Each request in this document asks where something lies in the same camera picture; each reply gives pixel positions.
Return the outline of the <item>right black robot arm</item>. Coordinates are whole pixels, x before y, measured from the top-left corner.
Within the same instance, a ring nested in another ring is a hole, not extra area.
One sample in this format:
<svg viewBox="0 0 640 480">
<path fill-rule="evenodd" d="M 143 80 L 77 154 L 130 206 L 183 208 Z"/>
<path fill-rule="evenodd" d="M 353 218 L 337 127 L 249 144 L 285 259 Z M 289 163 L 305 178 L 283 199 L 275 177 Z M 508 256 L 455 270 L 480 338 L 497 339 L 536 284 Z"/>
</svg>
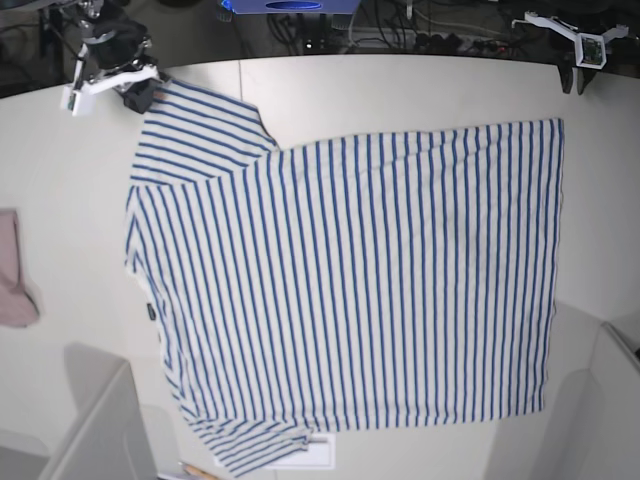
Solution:
<svg viewBox="0 0 640 480">
<path fill-rule="evenodd" d="M 147 27 L 131 19 L 123 1 L 55 1 L 79 29 L 81 48 L 72 80 L 63 87 L 60 108 L 73 116 L 91 112 L 97 97 L 116 92 L 124 106 L 145 113 L 164 82 Z"/>
</svg>

